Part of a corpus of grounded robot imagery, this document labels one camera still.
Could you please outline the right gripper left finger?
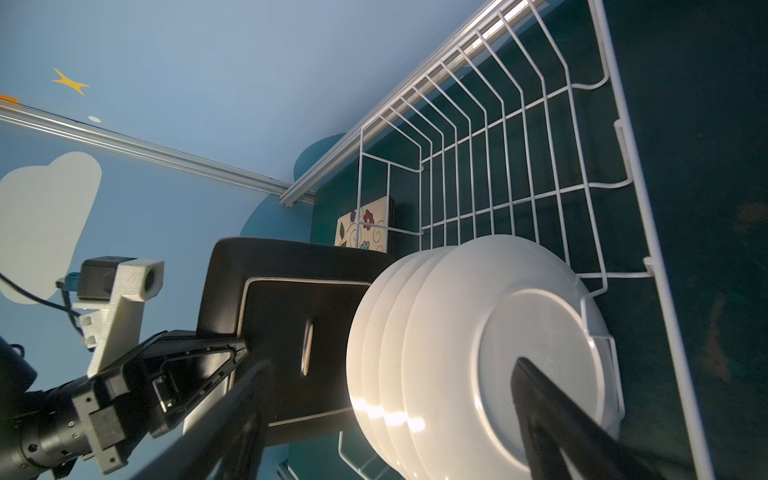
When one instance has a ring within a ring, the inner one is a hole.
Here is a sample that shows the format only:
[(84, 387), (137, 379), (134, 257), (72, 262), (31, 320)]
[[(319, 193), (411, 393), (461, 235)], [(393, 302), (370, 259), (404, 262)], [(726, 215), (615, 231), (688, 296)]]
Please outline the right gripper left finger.
[(273, 367), (253, 366), (224, 398), (136, 479), (254, 479), (272, 413)]

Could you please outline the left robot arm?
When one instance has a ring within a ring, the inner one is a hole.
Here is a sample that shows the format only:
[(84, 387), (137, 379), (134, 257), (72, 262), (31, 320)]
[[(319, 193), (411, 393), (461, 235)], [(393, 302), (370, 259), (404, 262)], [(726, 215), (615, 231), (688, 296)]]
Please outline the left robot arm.
[(184, 419), (247, 354), (236, 337), (163, 331), (82, 376), (47, 391), (19, 349), (1, 344), (1, 476), (69, 474), (93, 456), (105, 474), (124, 467), (146, 435), (162, 436)]

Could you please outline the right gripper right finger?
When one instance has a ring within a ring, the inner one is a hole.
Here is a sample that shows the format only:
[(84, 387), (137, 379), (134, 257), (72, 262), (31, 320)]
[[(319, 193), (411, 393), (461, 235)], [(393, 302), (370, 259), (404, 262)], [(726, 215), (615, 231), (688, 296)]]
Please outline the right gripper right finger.
[(658, 479), (610, 437), (529, 359), (516, 361), (511, 393), (534, 479)]

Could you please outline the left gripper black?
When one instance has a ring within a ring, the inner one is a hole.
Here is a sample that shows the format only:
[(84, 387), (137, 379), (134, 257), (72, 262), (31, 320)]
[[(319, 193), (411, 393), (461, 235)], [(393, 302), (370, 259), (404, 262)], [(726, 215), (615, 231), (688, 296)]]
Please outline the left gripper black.
[(247, 354), (242, 338), (174, 330), (113, 362), (92, 360), (72, 403), (101, 472), (127, 466), (145, 436), (175, 429)]

